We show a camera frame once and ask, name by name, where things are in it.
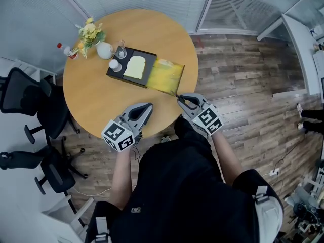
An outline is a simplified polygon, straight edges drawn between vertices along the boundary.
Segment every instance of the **black shirt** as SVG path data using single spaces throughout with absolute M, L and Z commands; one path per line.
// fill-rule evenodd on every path
M 96 216 L 106 216 L 113 243 L 259 242 L 252 195 L 261 185 L 278 198 L 255 170 L 240 174 L 233 187 L 226 185 L 207 140 L 156 144 L 140 161 L 125 208 L 96 204 L 86 242 L 97 235 Z

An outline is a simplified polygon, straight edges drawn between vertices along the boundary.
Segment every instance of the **wooden floor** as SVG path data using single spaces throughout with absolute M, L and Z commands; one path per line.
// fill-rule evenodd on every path
M 254 168 L 261 175 L 267 174 L 297 145 L 284 163 L 277 165 L 280 168 L 278 177 L 264 176 L 279 197 L 284 199 L 293 192 L 302 176 L 314 175 L 314 163 L 320 157 L 322 147 L 322 135 L 308 133 L 304 137 L 304 133 L 296 128 L 300 120 L 296 104 L 300 102 L 305 109 L 321 109 L 320 97 L 272 97 L 274 92 L 304 88 L 296 52 L 283 41 L 266 38 L 258 42 L 254 36 L 201 35 L 193 36 L 192 40 L 199 59 L 195 91 L 217 106 L 225 122 L 224 135 L 243 166 Z M 75 177 L 75 189 L 88 195 L 98 194 L 111 186 L 116 152 L 103 140 L 81 130 L 81 134 L 77 135 L 67 126 L 61 134 L 67 137 L 65 145 L 68 152 L 74 154 L 81 147 L 86 149 L 74 165 L 88 173 L 89 178 Z M 163 134 L 177 138 L 170 126 L 141 140 L 138 145 L 140 153 L 144 154 L 150 146 L 159 143 Z M 59 139 L 53 141 L 58 149 Z M 135 153 L 132 159 L 132 182 L 136 185 L 138 162 Z M 69 193 L 77 209 L 88 199 L 74 189 Z M 109 191 L 94 199 L 109 200 Z M 283 205 L 285 219 L 282 231 L 289 231 L 292 208 L 285 202 Z M 85 223 L 89 222 L 93 207 L 83 215 Z

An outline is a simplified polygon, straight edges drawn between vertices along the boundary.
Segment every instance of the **white vase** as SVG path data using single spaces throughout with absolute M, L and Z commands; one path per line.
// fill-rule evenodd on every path
M 110 51 L 110 44 L 106 42 L 98 42 L 95 44 L 97 53 L 102 59 L 110 59 L 112 57 L 112 52 Z

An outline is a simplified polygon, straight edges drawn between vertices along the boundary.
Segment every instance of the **small white bottle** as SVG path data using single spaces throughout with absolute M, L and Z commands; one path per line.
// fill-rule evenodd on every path
M 61 43 L 57 43 L 57 47 L 63 51 L 63 53 L 71 59 L 77 59 L 78 53 L 73 54 L 70 46 L 62 46 Z
M 114 72 L 119 72 L 122 69 L 122 65 L 115 59 L 112 59 L 109 62 L 109 67 L 112 69 Z

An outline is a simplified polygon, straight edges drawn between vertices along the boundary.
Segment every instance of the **person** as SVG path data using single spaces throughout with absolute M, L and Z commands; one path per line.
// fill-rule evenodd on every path
M 182 116 L 174 129 L 179 139 L 143 155 L 133 192 L 130 148 L 118 153 L 109 202 L 96 203 L 86 242 L 101 230 L 96 217 L 104 217 L 113 243 L 272 243 L 283 207 L 271 186 L 256 170 L 244 171 L 221 131 L 211 137 L 226 183 L 208 140 Z M 257 193 L 261 187 L 265 194 Z M 273 205 L 264 206 L 269 199 Z
M 303 110 L 300 103 L 297 104 L 297 110 L 300 118 L 310 118 L 321 120 L 320 123 L 311 123 L 310 121 L 303 121 L 298 123 L 298 129 L 304 128 L 306 131 L 318 132 L 324 134 L 324 110 Z

